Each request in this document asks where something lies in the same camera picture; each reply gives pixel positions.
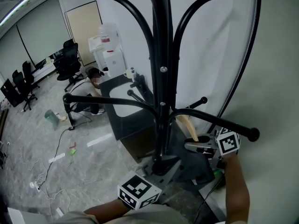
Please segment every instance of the office chair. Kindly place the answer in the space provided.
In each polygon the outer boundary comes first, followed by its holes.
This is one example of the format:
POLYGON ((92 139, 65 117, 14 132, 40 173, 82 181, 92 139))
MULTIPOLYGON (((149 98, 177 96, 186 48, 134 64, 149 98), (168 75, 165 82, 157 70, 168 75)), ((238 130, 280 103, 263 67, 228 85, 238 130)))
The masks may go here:
POLYGON ((57 80, 69 80, 69 84, 64 89, 67 92, 67 88, 75 84, 77 81, 81 80, 82 74, 77 75, 76 73, 80 71, 81 63, 77 57, 78 53, 78 43, 74 43, 72 40, 68 40, 64 43, 64 48, 62 50, 62 57, 54 62, 54 65, 59 73, 57 80))
POLYGON ((29 110, 31 110, 30 101, 33 99, 37 100, 35 94, 32 93, 32 85, 30 83, 25 82, 22 72, 18 72, 17 70, 13 73, 13 81, 15 86, 18 88, 20 95, 26 101, 26 104, 23 108, 24 112, 26 111, 25 108, 27 105, 29 107, 29 110))
POLYGON ((70 39, 70 40, 64 42, 64 48, 71 47, 71 46, 73 46, 74 44, 75 44, 75 43, 74 43, 73 39, 70 39))
POLYGON ((28 84, 32 84, 34 82, 34 77, 33 75, 31 74, 31 64, 27 61, 25 61, 22 65, 23 67, 23 73, 24 73, 24 78, 25 78, 25 81, 26 83, 28 84))

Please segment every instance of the forearm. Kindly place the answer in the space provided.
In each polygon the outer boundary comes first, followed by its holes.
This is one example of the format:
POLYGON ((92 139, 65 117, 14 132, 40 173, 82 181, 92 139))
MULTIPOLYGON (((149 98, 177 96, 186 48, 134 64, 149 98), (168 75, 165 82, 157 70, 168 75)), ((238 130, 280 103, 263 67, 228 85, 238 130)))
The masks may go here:
POLYGON ((122 217, 130 211, 121 200, 116 199, 112 202, 92 207, 84 211, 88 215, 94 215, 100 224, 122 217))
POLYGON ((92 82, 92 84, 93 84, 93 86, 96 88, 96 89, 100 89, 100 84, 97 84, 97 83, 95 83, 95 82, 92 82))
POLYGON ((226 180, 227 224, 235 221, 247 222, 250 207, 249 192, 243 178, 236 154, 224 157, 226 180))

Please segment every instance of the wrist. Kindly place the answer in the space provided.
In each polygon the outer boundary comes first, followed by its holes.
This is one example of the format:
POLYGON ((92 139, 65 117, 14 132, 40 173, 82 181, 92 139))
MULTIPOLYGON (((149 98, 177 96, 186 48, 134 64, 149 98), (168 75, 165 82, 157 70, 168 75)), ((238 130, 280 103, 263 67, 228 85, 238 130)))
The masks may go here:
POLYGON ((235 160, 235 159, 237 159, 238 158, 238 156, 237 156, 237 154, 236 153, 230 153, 230 154, 227 154, 227 155, 225 155, 225 156, 223 156, 223 159, 224 159, 224 161, 227 163, 227 162, 230 162, 230 161, 232 161, 232 160, 235 160))
POLYGON ((125 201, 123 201, 119 197, 117 198, 117 201, 120 203, 120 205, 123 206, 124 209, 127 209, 127 211, 130 211, 130 210, 133 209, 132 207, 130 207, 125 201))

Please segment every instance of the black and white marker cube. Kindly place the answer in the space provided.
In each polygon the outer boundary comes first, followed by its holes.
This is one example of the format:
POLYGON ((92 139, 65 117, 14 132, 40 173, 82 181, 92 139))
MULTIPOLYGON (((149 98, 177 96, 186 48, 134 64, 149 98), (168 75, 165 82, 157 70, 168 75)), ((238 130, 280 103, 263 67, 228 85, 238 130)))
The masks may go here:
POLYGON ((215 140, 221 155, 229 154, 240 148, 241 136, 226 128, 222 128, 215 140))
POLYGON ((161 189, 133 171, 129 172, 117 186, 118 197, 135 210, 157 201, 161 192, 161 189))

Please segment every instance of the white cable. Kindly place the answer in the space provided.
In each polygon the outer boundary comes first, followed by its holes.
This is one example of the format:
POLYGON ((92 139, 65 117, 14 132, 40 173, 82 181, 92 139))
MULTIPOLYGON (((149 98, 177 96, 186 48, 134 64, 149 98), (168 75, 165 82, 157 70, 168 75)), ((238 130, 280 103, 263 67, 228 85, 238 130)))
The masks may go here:
MULTIPOLYGON (((22 164, 25 164, 25 165, 26 165, 26 168, 27 168, 27 170, 29 170, 29 171, 32 171, 34 165, 35 165, 36 163, 38 163, 38 161, 40 161, 40 160, 42 161, 42 165, 43 165, 44 169, 47 170, 47 168, 44 166, 44 164, 43 164, 43 160, 42 160, 41 158, 34 162, 34 164, 32 165, 32 168, 28 168, 27 163, 22 161, 22 152, 20 152, 20 158, 19 158, 19 159, 20 159, 20 162, 21 162, 22 164)), ((40 190, 44 193, 44 191, 43 191, 43 189, 42 189, 42 187, 41 187, 40 185, 42 185, 43 182, 45 182, 45 185, 47 185, 47 182, 46 182, 46 175, 45 175, 45 173, 41 173, 41 174, 37 177, 37 179, 35 179, 35 182, 36 182, 37 185, 40 187, 40 190)), ((49 201, 49 210, 50 210, 50 215, 51 215, 51 219, 52 219, 52 221, 53 221, 53 216, 52 216, 52 212, 51 212, 51 202, 50 202, 50 201, 51 201, 51 200, 55 200, 57 194, 60 193, 60 192, 62 192, 62 191, 65 191, 66 195, 68 196, 68 198, 69 198, 69 200, 70 200, 70 202, 69 202, 69 204, 68 204, 68 206, 67 206, 67 211, 69 211, 69 207, 70 207, 70 205, 71 205, 71 198, 70 198, 70 196, 67 194, 67 191, 66 191, 65 189, 62 189, 62 190, 60 190, 59 192, 57 192, 57 193, 54 195, 54 198, 50 198, 49 195, 48 195, 48 193, 47 193, 47 194, 44 193, 44 195, 46 196, 46 198, 47 198, 48 201, 49 201)))

